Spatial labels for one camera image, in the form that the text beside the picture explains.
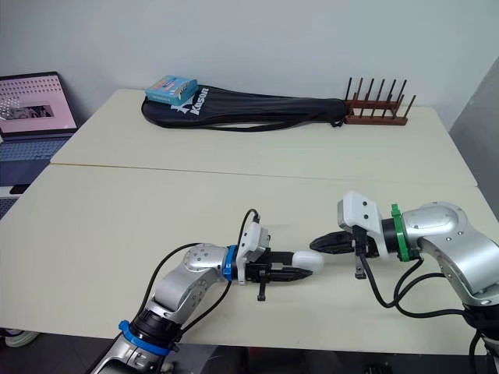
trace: blue box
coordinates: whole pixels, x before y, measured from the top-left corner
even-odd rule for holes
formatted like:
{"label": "blue box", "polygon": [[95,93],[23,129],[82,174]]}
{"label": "blue box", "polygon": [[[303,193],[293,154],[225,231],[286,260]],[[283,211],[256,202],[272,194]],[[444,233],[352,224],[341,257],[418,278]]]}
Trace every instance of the blue box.
{"label": "blue box", "polygon": [[197,80],[166,76],[146,89],[149,100],[163,104],[182,105],[197,91]]}

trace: white wall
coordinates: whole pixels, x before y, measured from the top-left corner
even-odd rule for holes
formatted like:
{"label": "white wall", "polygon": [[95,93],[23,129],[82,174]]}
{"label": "white wall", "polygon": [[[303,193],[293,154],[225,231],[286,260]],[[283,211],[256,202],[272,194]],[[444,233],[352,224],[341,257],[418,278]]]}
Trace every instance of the white wall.
{"label": "white wall", "polygon": [[499,58],[452,127],[451,136],[499,219]]}
{"label": "white wall", "polygon": [[166,73],[262,94],[342,97],[409,79],[450,127],[497,57],[497,0],[0,0],[0,75],[59,71],[86,119]]}

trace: laptop keyboard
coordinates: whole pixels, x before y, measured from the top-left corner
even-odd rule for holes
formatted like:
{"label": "laptop keyboard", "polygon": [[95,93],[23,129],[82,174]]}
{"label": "laptop keyboard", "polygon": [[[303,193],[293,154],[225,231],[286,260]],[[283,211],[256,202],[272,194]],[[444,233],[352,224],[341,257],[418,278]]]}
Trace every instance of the laptop keyboard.
{"label": "laptop keyboard", "polygon": [[0,161],[50,160],[66,139],[45,142],[2,143]]}
{"label": "laptop keyboard", "polygon": [[17,198],[0,199],[0,220],[16,201]]}

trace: laptop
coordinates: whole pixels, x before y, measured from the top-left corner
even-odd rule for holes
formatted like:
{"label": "laptop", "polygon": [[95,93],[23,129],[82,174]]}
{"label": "laptop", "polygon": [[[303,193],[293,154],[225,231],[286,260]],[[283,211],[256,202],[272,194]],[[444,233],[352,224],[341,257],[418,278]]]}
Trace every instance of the laptop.
{"label": "laptop", "polygon": [[0,77],[0,186],[30,184],[76,130],[58,73]]}

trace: floor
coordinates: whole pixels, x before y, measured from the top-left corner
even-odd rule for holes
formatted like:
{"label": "floor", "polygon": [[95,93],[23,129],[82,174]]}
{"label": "floor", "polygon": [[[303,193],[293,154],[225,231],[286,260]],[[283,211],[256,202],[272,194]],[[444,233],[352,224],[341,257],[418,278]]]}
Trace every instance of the floor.
{"label": "floor", "polygon": [[[0,348],[0,374],[84,374],[110,342],[89,337],[41,334],[25,347]],[[199,374],[214,349],[214,346],[184,344],[180,354],[170,355],[168,359],[176,363],[175,373]],[[389,373],[389,368],[394,374],[469,373],[466,356],[389,355],[272,348],[250,348],[249,356],[249,374],[364,374],[368,373],[366,368],[369,365],[377,365],[372,373]],[[479,358],[479,372],[484,370],[482,357]]]}

